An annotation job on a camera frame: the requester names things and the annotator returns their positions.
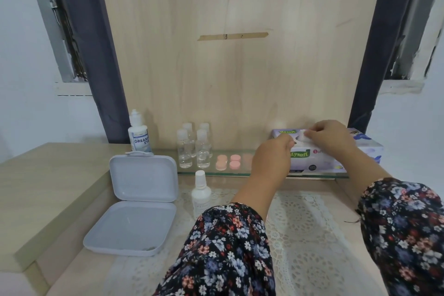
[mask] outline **tissue box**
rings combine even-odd
[[[300,129],[274,129],[271,131],[273,138],[281,133],[288,133],[295,141],[294,147],[291,148],[291,173],[346,172],[341,163],[324,153],[314,143],[299,141],[297,138],[300,131]],[[349,129],[349,131],[358,148],[379,164],[384,147],[356,129]]]

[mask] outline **floral sleeve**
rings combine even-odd
[[[275,295],[273,263],[262,218],[232,203],[196,221],[155,295]]]
[[[385,178],[367,188],[357,212],[390,295],[444,294],[444,210],[434,191]]]

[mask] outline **person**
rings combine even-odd
[[[390,295],[444,295],[444,212],[429,187],[392,178],[360,151],[335,120],[305,132],[336,158],[362,193],[357,206],[365,246]],[[271,200],[290,170],[287,134],[257,149],[251,176],[224,206],[197,219],[155,295],[274,295],[265,231]]]

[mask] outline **lace tablecloth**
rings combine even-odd
[[[236,190],[216,189],[213,204],[227,204],[235,193]],[[152,295],[195,222],[191,190],[183,190],[175,204],[176,218],[161,252],[152,257],[117,257],[104,284],[105,295]],[[381,294],[350,253],[343,233],[319,195],[278,192],[265,229],[278,295]]]

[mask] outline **green mysoft logo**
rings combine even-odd
[[[310,149],[308,148],[306,151],[295,151],[291,153],[292,158],[307,158],[310,157]]]

